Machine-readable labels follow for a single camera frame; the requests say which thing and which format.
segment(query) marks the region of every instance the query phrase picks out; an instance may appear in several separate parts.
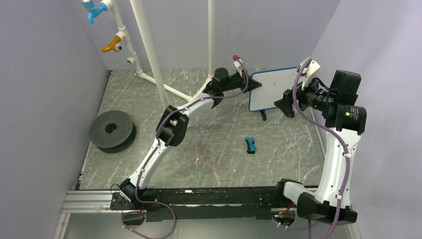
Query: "black rubber disc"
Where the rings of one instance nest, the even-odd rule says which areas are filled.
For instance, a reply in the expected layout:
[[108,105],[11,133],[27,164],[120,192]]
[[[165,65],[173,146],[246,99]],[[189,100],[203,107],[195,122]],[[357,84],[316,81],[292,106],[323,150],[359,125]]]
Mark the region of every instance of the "black rubber disc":
[[90,140],[105,153],[119,153],[136,138],[136,126],[123,111],[108,111],[99,115],[90,126]]

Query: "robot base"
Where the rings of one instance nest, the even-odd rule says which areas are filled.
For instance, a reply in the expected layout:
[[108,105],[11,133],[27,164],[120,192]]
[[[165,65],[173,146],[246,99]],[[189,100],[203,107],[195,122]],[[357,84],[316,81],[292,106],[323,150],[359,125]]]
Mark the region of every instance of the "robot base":
[[[309,193],[302,193],[298,198],[298,216],[300,218],[310,219],[325,224],[332,224],[334,221],[335,207],[329,205],[329,202],[318,202],[315,197]],[[340,209],[337,225],[345,225],[355,223],[357,212],[349,206]]]

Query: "pipe fitting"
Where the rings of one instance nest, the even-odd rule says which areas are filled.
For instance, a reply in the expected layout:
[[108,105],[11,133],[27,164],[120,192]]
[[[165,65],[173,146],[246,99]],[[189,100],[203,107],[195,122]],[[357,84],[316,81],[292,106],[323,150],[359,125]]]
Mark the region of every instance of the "pipe fitting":
[[126,61],[128,62],[129,65],[133,65],[136,62],[136,58],[133,56],[129,56]]
[[113,0],[102,0],[101,3],[106,5],[108,10],[114,10],[114,2]]
[[103,11],[107,11],[107,6],[104,3],[101,3],[100,6],[96,9],[95,4],[92,0],[82,0],[84,8],[88,10],[88,23],[94,24],[94,18],[100,15]]
[[123,31],[118,31],[116,33],[116,36],[120,37],[120,39],[123,40],[126,37],[126,34]]
[[113,41],[111,41],[107,47],[104,47],[101,49],[102,52],[108,52],[108,51],[115,51],[115,52],[119,52],[121,51],[121,44],[119,43],[121,41],[121,38],[116,34],[116,36],[114,37]]

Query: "white pipe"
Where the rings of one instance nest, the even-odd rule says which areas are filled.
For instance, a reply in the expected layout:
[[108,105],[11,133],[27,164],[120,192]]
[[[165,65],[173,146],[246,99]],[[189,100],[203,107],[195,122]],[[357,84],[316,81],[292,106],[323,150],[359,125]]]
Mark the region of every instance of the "white pipe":
[[199,90],[198,90],[198,92],[194,95],[194,96],[192,96],[192,99],[196,99],[201,93],[202,93],[202,91],[204,91],[205,90],[205,87],[207,87],[207,85],[208,85],[208,83],[210,82],[212,80],[212,78],[211,77],[208,77],[206,80],[205,80],[205,83],[199,88]]
[[[142,79],[145,79],[145,80],[147,80],[147,81],[149,81],[149,82],[152,82],[152,83],[156,84],[156,83],[155,83],[155,79],[154,79],[154,78],[152,78],[152,77],[150,77],[150,76],[148,76],[148,75],[147,75],[147,74],[145,74],[144,72],[142,72],[141,74],[138,74],[138,76],[139,76],[140,78],[142,78]],[[186,95],[186,94],[184,94],[184,93],[182,93],[182,92],[180,92],[180,91],[178,91],[178,90],[176,90],[176,89],[174,89],[174,88],[172,88],[172,87],[170,87],[170,86],[168,86],[168,85],[164,85],[164,88],[165,88],[168,92],[173,93],[173,94],[175,94],[176,96],[178,96],[178,97],[180,97],[180,98],[182,98],[182,99],[185,99],[186,101],[191,101],[191,100],[193,99],[193,97],[188,96],[188,95]]]
[[[126,42],[126,46],[127,46],[127,50],[129,51],[129,58],[127,59],[129,64],[133,64],[136,67],[136,73],[138,75],[138,77],[145,79],[153,84],[157,84],[155,79],[148,76],[147,74],[145,74],[141,68],[141,66],[139,65],[139,59],[138,59],[138,55],[135,52],[135,49],[133,48],[132,42],[130,41],[130,37],[129,37],[129,33],[127,32],[126,26],[123,24],[123,21],[120,17],[120,13],[118,11],[118,7],[117,7],[117,3],[115,0],[103,0],[102,1],[109,10],[111,10],[111,12],[114,15],[114,19],[116,20],[116,24],[117,27],[119,29],[119,32],[117,33],[117,35],[123,39]],[[185,99],[186,101],[191,101],[193,98],[170,87],[167,85],[164,85],[164,89],[167,90],[170,93],[175,94],[176,96],[181,97],[182,99]]]
[[215,2],[208,0],[208,78],[214,76]]
[[136,23],[141,33],[142,41],[144,42],[146,54],[148,56],[149,64],[151,65],[152,74],[155,78],[155,84],[158,88],[161,104],[164,108],[169,105],[169,100],[164,89],[163,79],[161,77],[160,66],[158,65],[157,55],[155,54],[154,45],[152,44],[151,34],[149,32],[148,24],[146,22],[144,8],[141,0],[130,0],[133,13],[135,14]]

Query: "orange faucet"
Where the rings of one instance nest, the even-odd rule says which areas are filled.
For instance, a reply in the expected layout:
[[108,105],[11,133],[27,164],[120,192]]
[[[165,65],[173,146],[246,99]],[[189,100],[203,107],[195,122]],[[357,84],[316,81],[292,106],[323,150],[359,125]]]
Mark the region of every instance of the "orange faucet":
[[111,41],[107,47],[104,47],[103,49],[101,49],[102,52],[108,52],[108,51],[116,51],[119,52],[121,50],[121,44],[119,43],[121,42],[121,38],[119,36],[115,36],[113,41]]

